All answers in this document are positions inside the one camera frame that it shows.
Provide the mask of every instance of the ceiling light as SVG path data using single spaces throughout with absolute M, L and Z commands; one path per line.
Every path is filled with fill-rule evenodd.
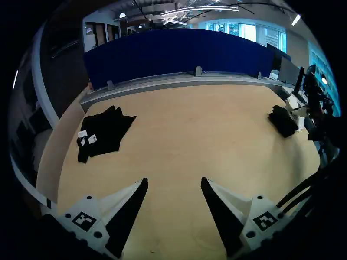
M 294 19 L 294 21 L 291 23 L 291 25 L 295 25 L 297 22 L 298 22 L 298 20 L 301 18 L 301 16 L 300 16 L 300 14 L 298 14 L 297 16 L 296 16 L 296 18 Z
M 187 12 L 187 11 L 196 11 L 196 10 L 227 10 L 227 11 L 235 11 L 235 12 L 239 11 L 239 9 L 234 6 L 198 6 L 198 7 L 194 6 L 194 7 L 186 7 L 186 8 L 164 12 L 161 14 L 161 16 L 171 15 L 174 13 Z
M 171 18 L 165 18 L 164 24 L 163 24 L 163 25 L 169 23 L 169 20 L 173 20 L 173 19 L 175 19 L 177 16 L 178 16 L 178 15 L 175 15 L 175 16 L 173 16 L 173 17 L 171 17 Z
M 14 81 L 13 81 L 12 89 L 14 89 L 14 85 L 16 84 L 17 75 L 18 75 L 18 70 L 16 71 L 16 75 L 14 76 Z
M 175 21 L 175 20 L 165 20 L 164 25 L 167 23 L 178 23 L 178 24 L 182 24 L 182 25 L 187 25 L 187 23 Z
M 322 74 L 322 82 L 326 85 L 328 84 L 327 78 L 325 77 L 324 74 Z

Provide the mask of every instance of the glass window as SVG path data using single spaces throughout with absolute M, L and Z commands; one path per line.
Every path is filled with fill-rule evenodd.
M 224 23 L 216 23 L 215 31 L 225 33 L 225 24 Z
M 229 34 L 240 36 L 238 23 L 229 23 Z
M 206 24 L 206 30 L 213 31 L 213 24 Z
M 287 53 L 287 35 L 284 32 L 279 33 L 279 49 Z
M 240 37 L 256 42 L 255 25 L 240 24 Z
M 257 43 L 267 46 L 271 44 L 272 46 L 279 49 L 278 46 L 278 34 L 279 31 L 270 27 L 257 26 Z

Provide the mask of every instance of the metal bracket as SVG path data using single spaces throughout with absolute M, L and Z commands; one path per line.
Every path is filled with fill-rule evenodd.
M 201 77 L 203 75 L 203 69 L 200 66 L 195 68 L 194 76 Z

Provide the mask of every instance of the ceiling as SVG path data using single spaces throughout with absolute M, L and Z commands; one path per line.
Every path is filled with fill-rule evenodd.
M 207 5 L 223 5 L 227 6 L 236 3 L 249 3 L 249 2 L 261 2 L 269 3 L 274 5 L 279 5 L 290 9 L 290 7 L 284 2 L 284 0 L 120 0 L 115 3 L 108 5 L 103 8 L 104 10 L 111 10 L 114 12 L 114 19 L 119 20 L 119 15 L 121 13 L 126 13 L 127 22 L 136 22 L 136 20 L 143 20 L 146 18 L 151 23 L 163 23 L 163 18 L 160 16 L 161 13 L 165 11 L 175 10 L 184 7 L 194 7 L 194 6 L 207 6 Z M 242 11 L 247 12 L 247 7 L 252 5 L 244 5 L 239 8 Z M 286 14 L 286 10 L 277 8 L 279 12 Z M 202 14 L 203 11 L 191 11 L 178 13 L 178 17 L 175 20 L 186 22 L 191 18 Z

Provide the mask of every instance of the white panel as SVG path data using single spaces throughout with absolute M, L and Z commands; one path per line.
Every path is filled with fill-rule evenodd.
M 40 64 L 40 47 L 44 27 L 45 24 L 41 26 L 34 38 L 33 52 L 31 54 L 31 71 L 33 74 L 33 83 L 37 99 L 39 100 L 45 117 L 47 118 L 51 127 L 54 129 L 56 124 L 59 122 L 59 118 L 54 111 L 51 101 L 49 100 L 46 87 L 43 82 Z

